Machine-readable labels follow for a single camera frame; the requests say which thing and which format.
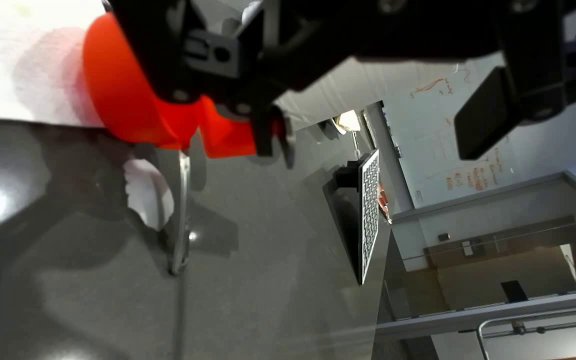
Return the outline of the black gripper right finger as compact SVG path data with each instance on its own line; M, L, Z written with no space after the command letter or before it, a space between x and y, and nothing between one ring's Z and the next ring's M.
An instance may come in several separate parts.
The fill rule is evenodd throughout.
M461 159L477 159L523 119L563 109L563 0L494 0L501 66L453 117Z

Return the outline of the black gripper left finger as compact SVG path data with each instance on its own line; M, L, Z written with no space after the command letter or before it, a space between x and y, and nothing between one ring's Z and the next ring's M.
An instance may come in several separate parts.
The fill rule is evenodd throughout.
M287 117L261 72L269 15L264 5L233 31L211 31L191 0L108 0L146 87L174 109L171 123L198 132L205 154L272 155L287 146Z

